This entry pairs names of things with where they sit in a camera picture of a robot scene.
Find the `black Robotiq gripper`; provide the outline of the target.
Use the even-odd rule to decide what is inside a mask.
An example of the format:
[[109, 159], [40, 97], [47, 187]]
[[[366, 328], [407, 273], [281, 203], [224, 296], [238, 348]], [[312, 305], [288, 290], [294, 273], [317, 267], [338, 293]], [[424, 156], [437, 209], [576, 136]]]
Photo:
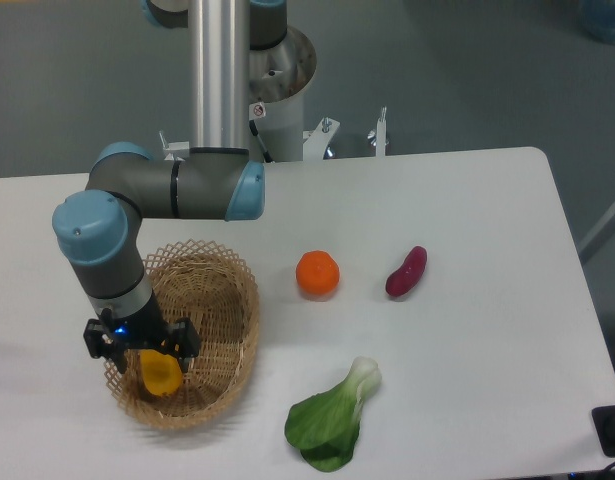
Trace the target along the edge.
[[159, 347], [161, 354], [178, 362], [182, 372], [188, 371], [201, 349], [201, 339], [192, 321], [183, 317], [168, 324], [154, 294], [131, 315], [115, 317], [109, 307], [104, 308], [97, 318], [88, 320], [83, 339], [92, 358], [104, 357], [120, 374], [127, 369], [127, 349]]

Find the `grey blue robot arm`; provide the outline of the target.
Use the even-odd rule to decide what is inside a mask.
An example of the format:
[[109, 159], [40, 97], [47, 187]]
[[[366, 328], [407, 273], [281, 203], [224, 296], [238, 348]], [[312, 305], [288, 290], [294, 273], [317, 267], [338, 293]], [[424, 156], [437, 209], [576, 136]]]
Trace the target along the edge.
[[158, 305], [136, 246], [142, 221], [260, 217], [272, 157], [250, 156], [250, 109], [296, 93], [315, 65], [283, 1], [145, 1], [141, 8], [154, 24], [190, 34], [189, 147], [156, 160], [130, 142], [108, 145], [86, 188], [52, 216], [58, 246], [95, 311], [83, 334], [88, 352], [119, 372], [131, 350], [157, 351], [181, 367], [200, 352], [191, 321], [168, 322]]

